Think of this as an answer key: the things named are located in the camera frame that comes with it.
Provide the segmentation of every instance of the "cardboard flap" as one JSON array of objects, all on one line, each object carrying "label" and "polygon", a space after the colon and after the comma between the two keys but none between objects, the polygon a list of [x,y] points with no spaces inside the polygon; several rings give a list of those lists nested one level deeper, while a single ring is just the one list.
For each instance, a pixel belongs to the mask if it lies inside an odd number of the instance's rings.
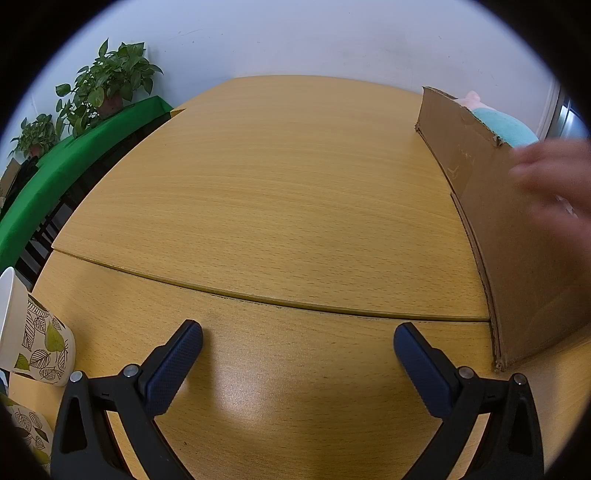
[{"label": "cardboard flap", "polygon": [[511,147],[430,87],[424,88],[416,128],[462,211],[488,290],[496,367],[506,369],[587,323],[586,274],[527,218],[528,197],[508,180]]},{"label": "cardboard flap", "polygon": [[21,169],[21,164],[15,160],[13,157],[8,165],[6,166],[6,170],[2,174],[2,178],[0,179],[0,197],[5,197],[8,195],[10,191],[10,187],[14,183],[14,180],[17,178],[18,171]]}]

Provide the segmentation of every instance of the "green cloth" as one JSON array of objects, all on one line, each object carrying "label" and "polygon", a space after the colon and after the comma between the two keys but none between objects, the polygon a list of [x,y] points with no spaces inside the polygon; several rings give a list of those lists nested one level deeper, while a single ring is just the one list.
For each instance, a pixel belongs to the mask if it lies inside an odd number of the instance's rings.
[{"label": "green cloth", "polygon": [[74,139],[59,142],[0,220],[0,272],[14,266],[33,233],[66,190],[104,153],[173,108],[158,96],[127,106]]}]

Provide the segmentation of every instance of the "wood grain surface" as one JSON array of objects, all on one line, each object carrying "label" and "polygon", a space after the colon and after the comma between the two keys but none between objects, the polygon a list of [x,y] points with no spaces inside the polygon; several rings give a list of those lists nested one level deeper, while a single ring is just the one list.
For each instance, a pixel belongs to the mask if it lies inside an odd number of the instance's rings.
[{"label": "wood grain surface", "polygon": [[235,79],[143,140],[55,249],[265,303],[486,320],[421,96],[326,77]]},{"label": "wood grain surface", "polygon": [[[202,354],[157,423],[197,479],[401,478],[434,434],[398,363],[400,323],[214,296],[54,252],[34,295],[76,338],[76,368],[112,375],[141,362],[185,318]],[[416,322],[457,364],[490,374],[487,322]],[[54,424],[62,390],[11,378],[11,397]],[[454,478],[466,469],[482,419]],[[121,425],[134,475],[141,468]]]}]

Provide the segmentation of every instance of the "plant pot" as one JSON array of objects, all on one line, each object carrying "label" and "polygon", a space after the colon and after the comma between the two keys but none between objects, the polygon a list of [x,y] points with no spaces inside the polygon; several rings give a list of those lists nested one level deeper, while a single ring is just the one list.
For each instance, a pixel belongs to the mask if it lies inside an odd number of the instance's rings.
[{"label": "plant pot", "polygon": [[29,147],[29,155],[31,157],[41,158],[42,153],[43,153],[43,148],[38,143],[31,145]]},{"label": "plant pot", "polygon": [[121,110],[123,110],[123,99],[119,93],[114,94],[110,98],[105,98],[103,104],[96,109],[101,118],[110,117]]}]

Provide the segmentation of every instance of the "white cup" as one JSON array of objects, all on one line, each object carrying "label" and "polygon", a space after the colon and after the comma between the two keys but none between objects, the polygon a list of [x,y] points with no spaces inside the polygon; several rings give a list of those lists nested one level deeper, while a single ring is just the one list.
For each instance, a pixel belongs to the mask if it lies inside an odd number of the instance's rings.
[{"label": "white cup", "polygon": [[50,473],[50,455],[53,445],[53,432],[47,420],[40,413],[19,405],[6,395],[0,393],[0,404],[4,404],[12,417],[18,433],[29,446],[35,458]]},{"label": "white cup", "polygon": [[0,275],[0,368],[62,387],[75,357],[72,331],[8,267]]}]

